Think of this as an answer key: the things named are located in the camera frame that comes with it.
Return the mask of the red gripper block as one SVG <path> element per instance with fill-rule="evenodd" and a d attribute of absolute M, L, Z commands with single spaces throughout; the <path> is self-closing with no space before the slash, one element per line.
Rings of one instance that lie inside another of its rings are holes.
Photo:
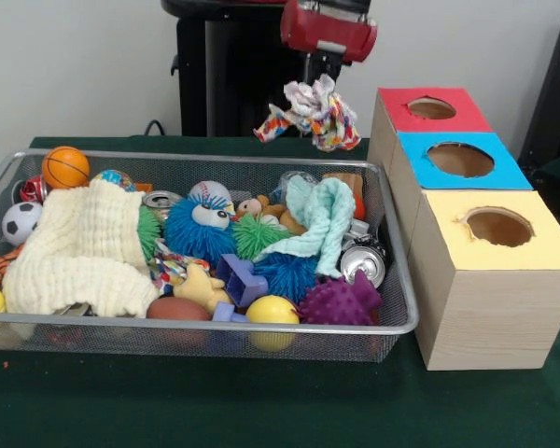
<path fill-rule="evenodd" d="M 370 1 L 287 1 L 280 22 L 282 42 L 306 52 L 304 82 L 318 79 L 317 54 L 325 51 L 324 73 L 337 80 L 343 61 L 364 62 L 375 44 L 378 26 L 369 16 Z"/>

